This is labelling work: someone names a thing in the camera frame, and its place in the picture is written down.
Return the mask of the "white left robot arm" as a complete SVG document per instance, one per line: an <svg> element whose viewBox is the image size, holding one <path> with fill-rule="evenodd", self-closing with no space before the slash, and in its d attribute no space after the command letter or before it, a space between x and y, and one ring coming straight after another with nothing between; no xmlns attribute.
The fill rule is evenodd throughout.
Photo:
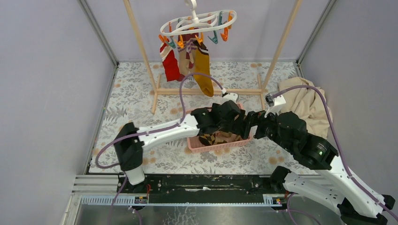
<svg viewBox="0 0 398 225"><path fill-rule="evenodd" d="M121 170L128 180L128 187L135 193L145 188L142 168L143 152L158 145L181 138L211 135L223 131L242 139L250 135L245 111L232 100L211 107L196 108L179 120L152 127L136 127L127 123L113 144Z"/></svg>

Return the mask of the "tan ribbed sock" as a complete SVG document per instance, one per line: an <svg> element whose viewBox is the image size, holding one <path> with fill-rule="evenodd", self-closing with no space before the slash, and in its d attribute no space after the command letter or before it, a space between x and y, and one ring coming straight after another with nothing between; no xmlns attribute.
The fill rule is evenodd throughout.
<svg viewBox="0 0 398 225"><path fill-rule="evenodd" d="M241 136L233 134L231 132L219 132L218 137L226 141L227 143L237 142L242 140Z"/></svg>

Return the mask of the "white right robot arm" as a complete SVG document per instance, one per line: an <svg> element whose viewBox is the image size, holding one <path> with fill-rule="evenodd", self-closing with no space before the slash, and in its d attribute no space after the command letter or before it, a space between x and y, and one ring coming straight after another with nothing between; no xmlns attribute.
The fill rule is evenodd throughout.
<svg viewBox="0 0 398 225"><path fill-rule="evenodd" d="M252 127L257 127L256 139L269 138L301 165L315 171L333 186L332 189L324 188L278 166L269 180L273 192L288 191L303 195L334 211L347 225L387 224L383 212L393 209L395 199L375 192L357 178L344 163L342 154L326 139L309 133L305 121L296 114L243 112L238 122L244 135Z"/></svg>

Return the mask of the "pink basket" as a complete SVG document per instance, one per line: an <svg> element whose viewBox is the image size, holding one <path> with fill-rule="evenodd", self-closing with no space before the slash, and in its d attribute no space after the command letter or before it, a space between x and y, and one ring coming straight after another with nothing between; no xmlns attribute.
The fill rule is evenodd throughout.
<svg viewBox="0 0 398 225"><path fill-rule="evenodd" d="M209 151L216 151L222 150L224 148L235 148L235 147L243 147L247 145L253 138L252 134L249 134L247 139L243 139L237 142L226 142L218 137L218 133L221 131L217 131L216 134L216 145L211 146L204 146L198 140L199 136L195 137L187 137L187 146L192 151L192 153L202 153L202 152L209 152Z"/></svg>

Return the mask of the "white round clip hanger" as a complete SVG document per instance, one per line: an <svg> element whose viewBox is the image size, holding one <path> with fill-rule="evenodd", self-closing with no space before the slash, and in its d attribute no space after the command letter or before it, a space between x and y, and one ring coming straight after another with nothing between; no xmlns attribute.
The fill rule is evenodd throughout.
<svg viewBox="0 0 398 225"><path fill-rule="evenodd" d="M220 31L222 36L227 37L232 24L237 20L237 12L235 10L225 9L197 14L197 2L195 0L186 0L185 4L191 14L175 18L163 24L160 28L161 35L171 37L196 32Z"/></svg>

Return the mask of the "brown yellow argyle sock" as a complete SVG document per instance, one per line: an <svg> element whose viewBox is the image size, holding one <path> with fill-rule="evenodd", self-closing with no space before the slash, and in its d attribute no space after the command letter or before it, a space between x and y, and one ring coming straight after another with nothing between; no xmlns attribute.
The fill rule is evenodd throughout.
<svg viewBox="0 0 398 225"><path fill-rule="evenodd" d="M204 146L216 145L216 134L203 134L198 137L198 140Z"/></svg>

